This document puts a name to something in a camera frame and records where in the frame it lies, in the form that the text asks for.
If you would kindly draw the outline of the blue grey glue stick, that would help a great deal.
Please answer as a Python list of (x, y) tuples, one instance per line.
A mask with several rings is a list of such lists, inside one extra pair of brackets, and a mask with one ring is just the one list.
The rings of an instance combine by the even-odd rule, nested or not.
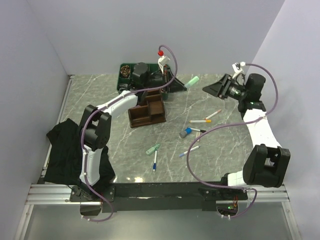
[(190, 127), (187, 127), (186, 129), (182, 130), (179, 133), (180, 138), (185, 138), (187, 135), (189, 135), (192, 132), (192, 129)]

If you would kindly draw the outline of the small beige eraser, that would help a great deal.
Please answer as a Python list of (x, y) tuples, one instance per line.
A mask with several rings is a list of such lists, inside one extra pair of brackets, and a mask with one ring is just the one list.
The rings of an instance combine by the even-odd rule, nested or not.
[(197, 142), (200, 142), (200, 136), (202, 135), (202, 133), (201, 132), (197, 132), (196, 133), (196, 138), (197, 138)]

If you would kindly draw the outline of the aluminium rail frame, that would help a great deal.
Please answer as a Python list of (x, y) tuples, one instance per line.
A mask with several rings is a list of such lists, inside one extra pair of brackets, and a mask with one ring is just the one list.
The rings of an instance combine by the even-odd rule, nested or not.
[[(204, 74), (188, 91), (171, 93), (165, 102), (166, 122), (131, 128), (127, 113), (111, 127), (109, 158), (116, 183), (190, 182), (193, 176), (180, 157), (194, 140), (179, 132), (190, 120), (200, 120), (221, 109), (212, 123), (199, 129), (239, 121), (237, 103), (220, 100), (202, 91), (216, 81), (215, 74)], [(146, 151), (160, 144), (156, 171), (154, 155)], [(212, 132), (200, 140), (200, 149), (190, 156), (193, 172), (204, 181), (216, 181), (223, 174), (237, 172), (252, 150), (246, 127), (238, 126)], [(292, 211), (285, 187), (257, 187), (249, 193), (254, 205), (241, 201), (244, 214), (222, 219), (216, 212), (199, 209), (121, 211), (110, 220), (95, 223), (80, 216), (80, 205), (69, 202), (71, 190), (64, 185), (38, 185), (30, 188), (18, 240), (292, 240)]]

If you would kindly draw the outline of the green compartment tray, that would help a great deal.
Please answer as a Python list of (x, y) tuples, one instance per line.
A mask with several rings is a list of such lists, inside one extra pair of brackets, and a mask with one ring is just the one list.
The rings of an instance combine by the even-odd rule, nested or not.
[[(130, 76), (129, 78), (122, 78), (120, 75), (120, 69), (124, 65), (130, 66)], [(119, 88), (121, 85), (128, 85), (129, 90), (135, 91), (139, 89), (151, 89), (149, 88), (149, 77), (151, 73), (155, 72), (161, 72), (159, 66), (157, 63), (144, 63), (144, 62), (138, 62), (138, 63), (122, 63), (119, 68), (118, 73), (118, 80), (116, 89), (119, 92)], [(164, 66), (164, 73), (163, 75), (166, 75), (167, 72), (171, 72), (171, 68), (168, 65)]]

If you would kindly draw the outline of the brown wooden desk organizer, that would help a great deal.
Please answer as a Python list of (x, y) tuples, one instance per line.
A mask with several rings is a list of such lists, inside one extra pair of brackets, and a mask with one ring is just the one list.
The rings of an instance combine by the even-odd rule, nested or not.
[(166, 122), (166, 112), (161, 91), (148, 91), (142, 103), (128, 110), (128, 118), (131, 128)]

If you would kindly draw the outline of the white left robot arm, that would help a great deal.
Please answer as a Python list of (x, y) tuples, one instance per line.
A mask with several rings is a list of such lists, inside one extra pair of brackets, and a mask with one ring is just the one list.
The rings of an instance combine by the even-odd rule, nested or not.
[(117, 97), (99, 106), (88, 105), (80, 121), (83, 143), (80, 180), (87, 183), (82, 195), (88, 201), (100, 195), (96, 184), (104, 177), (100, 166), (112, 121), (127, 112), (132, 128), (163, 123), (166, 121), (164, 101), (168, 95), (187, 90), (170, 66), (160, 68), (156, 63), (144, 62), (121, 64), (116, 89)]

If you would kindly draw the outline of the blue cap white pen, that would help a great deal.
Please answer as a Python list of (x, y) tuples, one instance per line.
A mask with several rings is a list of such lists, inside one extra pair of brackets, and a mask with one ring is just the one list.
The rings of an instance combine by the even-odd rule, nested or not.
[(152, 171), (155, 172), (157, 169), (157, 157), (158, 157), (158, 150), (154, 151), (154, 161), (152, 166)]

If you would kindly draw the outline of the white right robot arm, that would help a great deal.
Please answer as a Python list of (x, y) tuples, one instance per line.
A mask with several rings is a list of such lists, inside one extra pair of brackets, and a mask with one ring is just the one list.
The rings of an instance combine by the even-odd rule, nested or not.
[(282, 148), (269, 125), (266, 108), (260, 100), (266, 79), (251, 73), (243, 85), (225, 74), (218, 82), (203, 87), (203, 91), (222, 100), (232, 98), (238, 101), (238, 111), (246, 123), (253, 149), (241, 171), (228, 173), (227, 182), (219, 187), (220, 196), (231, 199), (236, 187), (259, 185), (265, 188), (279, 188), (291, 158), (288, 149)]

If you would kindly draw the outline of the grey rolled cloth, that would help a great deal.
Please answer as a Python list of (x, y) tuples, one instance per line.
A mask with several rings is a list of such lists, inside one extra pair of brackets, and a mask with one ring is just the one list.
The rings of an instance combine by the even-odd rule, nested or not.
[(127, 84), (124, 84), (119, 87), (119, 92), (122, 93), (123, 91), (128, 91), (129, 89), (129, 86)]

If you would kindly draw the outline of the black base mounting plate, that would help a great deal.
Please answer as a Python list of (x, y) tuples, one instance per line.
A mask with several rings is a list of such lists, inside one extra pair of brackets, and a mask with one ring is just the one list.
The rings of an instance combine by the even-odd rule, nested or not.
[(200, 182), (114, 183), (102, 196), (119, 211), (197, 210), (216, 211), (218, 201), (245, 201), (238, 189), (211, 188)]

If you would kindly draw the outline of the black cloth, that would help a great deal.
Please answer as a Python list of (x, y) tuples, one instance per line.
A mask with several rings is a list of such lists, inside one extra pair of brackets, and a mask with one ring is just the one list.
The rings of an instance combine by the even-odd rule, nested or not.
[(51, 151), (44, 181), (79, 186), (83, 157), (80, 127), (68, 118), (55, 125), (46, 136), (51, 143)]

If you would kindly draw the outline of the green highlighter on table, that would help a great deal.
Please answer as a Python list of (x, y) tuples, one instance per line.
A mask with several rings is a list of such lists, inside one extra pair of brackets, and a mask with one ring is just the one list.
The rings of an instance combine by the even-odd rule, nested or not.
[(160, 143), (156, 143), (155, 145), (153, 145), (152, 147), (150, 147), (145, 153), (149, 156), (152, 153), (154, 153), (155, 151), (157, 151), (160, 147)]

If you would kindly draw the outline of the yellow cap white marker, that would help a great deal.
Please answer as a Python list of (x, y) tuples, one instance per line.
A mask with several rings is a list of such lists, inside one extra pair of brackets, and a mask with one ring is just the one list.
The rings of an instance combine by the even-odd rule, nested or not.
[(190, 120), (189, 123), (211, 123), (211, 120), (201, 119), (201, 120)]

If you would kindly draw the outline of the brown patterned rolled tie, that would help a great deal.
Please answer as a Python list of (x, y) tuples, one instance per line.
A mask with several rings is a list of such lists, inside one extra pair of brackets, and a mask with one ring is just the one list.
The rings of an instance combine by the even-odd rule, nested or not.
[(120, 76), (124, 79), (128, 79), (131, 74), (131, 67), (129, 65), (123, 65), (120, 68)]

